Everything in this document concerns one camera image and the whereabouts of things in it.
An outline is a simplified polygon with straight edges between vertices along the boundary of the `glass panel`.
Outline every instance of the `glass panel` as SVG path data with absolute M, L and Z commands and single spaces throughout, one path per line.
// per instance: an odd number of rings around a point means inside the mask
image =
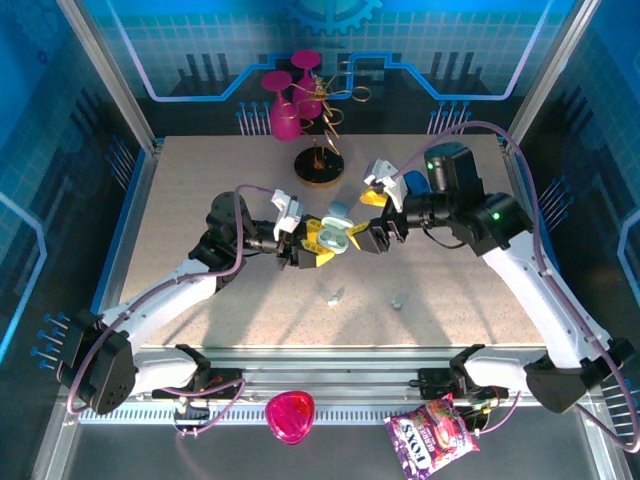
M 604 0 L 523 142 L 563 276 L 612 336 L 640 345 L 640 4 Z M 626 365 L 638 397 L 640 362 Z M 617 387 L 605 390 L 621 434 Z M 640 462 L 629 456 L 634 478 Z
M 280 69 L 297 81 L 300 49 L 321 54 L 315 73 L 338 73 L 334 92 L 372 91 L 366 103 L 332 96 L 341 133 L 508 127 L 573 3 L 85 2 L 158 136 L 267 131 L 255 120 L 274 94 L 260 79 Z
M 60 387 L 64 338 L 45 314 L 91 304 L 138 145 L 55 2 L 0 2 L 0 65 L 0 477 L 9 479 L 30 477 Z

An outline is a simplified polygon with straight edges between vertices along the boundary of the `speckled tabletop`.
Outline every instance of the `speckled tabletop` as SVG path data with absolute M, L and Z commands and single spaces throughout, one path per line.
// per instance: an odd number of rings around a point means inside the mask
M 462 137 L 472 149 L 487 192 L 511 192 L 494 136 Z M 313 189 L 300 183 L 293 158 L 308 138 L 282 143 L 273 137 L 169 137 L 149 195 L 122 299 L 167 275 L 206 230 L 213 198 L 238 184 L 282 188 L 305 211 L 326 213 L 341 200 L 354 205 L 357 224 L 379 215 L 357 204 L 367 164 L 376 158 L 403 165 L 426 135 L 345 135 L 342 179 Z M 275 220 L 267 195 L 245 196 L 254 219 Z M 442 241 L 455 242 L 447 231 Z M 340 301 L 327 305 L 333 294 Z M 391 306 L 398 299 L 403 307 Z M 248 261 L 234 282 L 160 330 L 150 344 L 422 345 L 538 344 L 532 322 L 502 280 L 469 248 L 449 251 L 413 233 L 390 252 L 367 254 L 353 246 L 318 269 L 278 270 L 273 256 Z

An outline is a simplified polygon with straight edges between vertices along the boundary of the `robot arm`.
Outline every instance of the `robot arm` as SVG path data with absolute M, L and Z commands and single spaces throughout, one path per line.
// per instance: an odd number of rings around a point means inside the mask
M 393 192 L 382 178 L 365 178 L 367 185 L 387 193 L 389 200 L 379 218 L 352 229 L 354 244 L 362 250 L 382 253 L 389 249 L 390 238 L 402 243 L 411 229 L 421 229 L 429 235 L 431 228 L 451 228 L 458 240 L 504 280 L 547 347 L 529 358 L 484 345 L 470 347 L 451 362 L 454 393 L 468 396 L 482 387 L 500 386 L 531 392 L 554 412 L 567 410 L 611 375 L 592 344 L 594 340 L 618 366 L 633 355 L 633 348 L 625 339 L 611 339 L 587 314 L 554 267 L 539 271 L 530 219 L 509 195 L 484 193 L 468 148 L 459 143 L 440 145 L 427 152 L 425 160 L 432 191 L 410 192 L 403 198 L 401 210 L 396 208 L 397 199 L 393 199 Z M 586 319 L 595 339 L 585 337 L 545 281 L 546 275 L 553 276 Z
M 207 232 L 178 268 L 144 292 L 101 315 L 85 311 L 72 316 L 61 347 L 61 361 L 56 372 L 58 381 L 71 387 L 89 350 L 111 325 L 115 325 L 113 333 L 89 359 L 89 367 L 77 391 L 77 395 L 99 414 L 114 410 L 132 394 L 166 387 L 194 392 L 209 385 L 212 378 L 220 378 L 220 370 L 212 369 L 206 358 L 186 345 L 161 352 L 145 351 L 141 347 L 181 313 L 233 281 L 243 268 L 244 259 L 232 274 L 224 275 L 224 272 L 229 271 L 236 262 L 236 255 L 242 255 L 243 250 L 275 254 L 281 268 L 286 265 L 319 266 L 317 252 L 305 248 L 308 244 L 306 225 L 317 219 L 306 216 L 301 224 L 302 205 L 281 190 L 275 192 L 272 202 L 280 210 L 277 221 L 253 221 L 240 197 L 244 235 L 243 244 L 238 246 L 233 193 L 219 195 L 207 216 Z M 136 307 L 130 312 L 134 303 Z M 116 324 L 122 315 L 126 316 L 126 321 Z M 231 380 L 241 376 L 235 369 L 224 373 L 230 374 Z

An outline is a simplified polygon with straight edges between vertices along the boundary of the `black round base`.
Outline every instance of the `black round base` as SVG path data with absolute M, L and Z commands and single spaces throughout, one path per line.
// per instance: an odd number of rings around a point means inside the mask
M 311 147 L 300 152 L 293 168 L 300 180 L 308 185 L 328 187 L 337 182 L 342 175 L 344 160 L 329 148 Z

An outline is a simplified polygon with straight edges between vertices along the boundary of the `purple candy bag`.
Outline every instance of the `purple candy bag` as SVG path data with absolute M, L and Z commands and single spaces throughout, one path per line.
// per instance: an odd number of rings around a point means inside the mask
M 385 419 L 408 480 L 424 480 L 464 454 L 479 450 L 451 394 L 413 412 Z

